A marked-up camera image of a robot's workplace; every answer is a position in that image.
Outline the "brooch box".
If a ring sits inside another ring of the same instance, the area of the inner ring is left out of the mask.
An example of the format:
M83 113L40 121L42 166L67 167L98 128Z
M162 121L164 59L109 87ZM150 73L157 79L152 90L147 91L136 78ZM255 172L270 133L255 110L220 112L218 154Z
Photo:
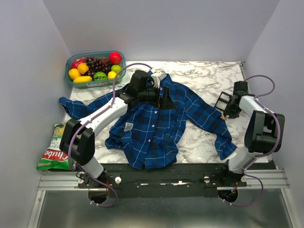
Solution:
M216 103L214 104L214 107L216 109L224 112L231 97L232 97L232 95L230 95L226 92L221 92Z

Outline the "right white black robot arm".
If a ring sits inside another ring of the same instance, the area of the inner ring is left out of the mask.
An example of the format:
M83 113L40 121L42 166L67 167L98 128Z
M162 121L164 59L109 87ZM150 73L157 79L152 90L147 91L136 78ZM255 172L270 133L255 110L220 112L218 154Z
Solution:
M257 96L248 91L246 81L234 83L233 94L221 93L228 100L218 98L226 104L222 110L222 119L235 119L241 111L250 120L244 137L244 147L237 155L228 160L220 170L218 180L222 186L232 186L241 181L244 171L256 160L277 152L281 148L285 117L266 108Z

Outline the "blue plaid shirt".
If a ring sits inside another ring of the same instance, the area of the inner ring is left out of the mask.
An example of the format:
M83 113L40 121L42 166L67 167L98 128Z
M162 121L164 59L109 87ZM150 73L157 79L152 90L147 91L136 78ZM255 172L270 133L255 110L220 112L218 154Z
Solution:
M191 121L200 129L216 135L215 149L221 160L236 150L217 109L187 86L173 82L170 76L161 81L161 86L169 88L176 109L161 110L150 103L139 103L110 128L109 137L105 140L107 149L123 150L135 169L162 168L176 162L177 143L186 129L186 122Z

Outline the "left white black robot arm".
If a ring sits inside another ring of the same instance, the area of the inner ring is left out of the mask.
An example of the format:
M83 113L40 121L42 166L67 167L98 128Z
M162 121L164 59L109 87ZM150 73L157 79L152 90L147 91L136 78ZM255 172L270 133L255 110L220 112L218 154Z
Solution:
M102 187L105 169L94 157L95 136L139 103L150 103L162 110L175 109L169 89L161 88L161 81L166 76L164 71L151 70L151 74L148 74L136 70L131 81L103 107L80 120L72 118L67 121L59 148L67 155L70 168L80 168L87 173L94 187Z

